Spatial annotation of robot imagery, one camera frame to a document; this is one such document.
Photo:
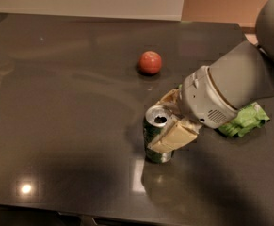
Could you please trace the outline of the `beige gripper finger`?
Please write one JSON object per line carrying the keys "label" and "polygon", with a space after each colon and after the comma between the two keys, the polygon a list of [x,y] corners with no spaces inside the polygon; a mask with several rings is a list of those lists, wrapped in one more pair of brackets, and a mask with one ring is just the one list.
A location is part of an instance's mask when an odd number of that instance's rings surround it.
{"label": "beige gripper finger", "polygon": [[171,111],[178,111],[178,97],[179,97],[179,90],[178,89],[172,89],[168,93],[166,93],[159,101],[158,103],[162,106],[167,107]]}
{"label": "beige gripper finger", "polygon": [[170,153],[195,140],[202,125],[189,119],[172,120],[153,138],[148,148],[157,153]]}

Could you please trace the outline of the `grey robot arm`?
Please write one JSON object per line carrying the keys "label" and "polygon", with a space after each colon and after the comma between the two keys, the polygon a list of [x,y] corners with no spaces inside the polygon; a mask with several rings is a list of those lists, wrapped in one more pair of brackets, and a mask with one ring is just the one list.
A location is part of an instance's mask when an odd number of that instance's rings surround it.
{"label": "grey robot arm", "polygon": [[150,107],[143,125],[145,150],[168,154],[195,140],[203,126],[232,137],[259,126],[250,103],[274,94],[274,0],[256,20],[256,45],[243,41],[201,66]]}

